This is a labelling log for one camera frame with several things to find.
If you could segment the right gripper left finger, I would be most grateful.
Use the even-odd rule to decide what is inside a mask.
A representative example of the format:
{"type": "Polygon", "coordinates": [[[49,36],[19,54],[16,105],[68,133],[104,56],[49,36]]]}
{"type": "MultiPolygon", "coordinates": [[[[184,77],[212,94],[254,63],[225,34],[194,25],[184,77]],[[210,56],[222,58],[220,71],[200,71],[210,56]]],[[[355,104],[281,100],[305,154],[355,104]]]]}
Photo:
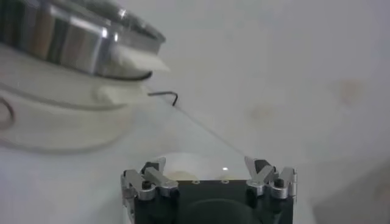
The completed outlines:
{"type": "Polygon", "coordinates": [[[125,170],[121,175],[122,199],[151,201],[157,195],[179,197],[179,183],[163,175],[165,164],[166,158],[162,157],[146,162],[140,171],[125,170]]]}

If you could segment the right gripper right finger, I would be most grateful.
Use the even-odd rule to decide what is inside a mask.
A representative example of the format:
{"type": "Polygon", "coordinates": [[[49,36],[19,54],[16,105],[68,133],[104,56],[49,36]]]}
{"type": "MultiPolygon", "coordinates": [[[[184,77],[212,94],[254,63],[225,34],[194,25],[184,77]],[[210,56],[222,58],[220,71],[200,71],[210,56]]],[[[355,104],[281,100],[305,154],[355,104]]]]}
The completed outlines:
{"type": "Polygon", "coordinates": [[[297,171],[292,167],[284,167],[279,172],[265,159],[244,157],[250,179],[246,181],[247,187],[256,197],[263,196],[266,191],[272,198],[286,200],[297,196],[297,171]]]}

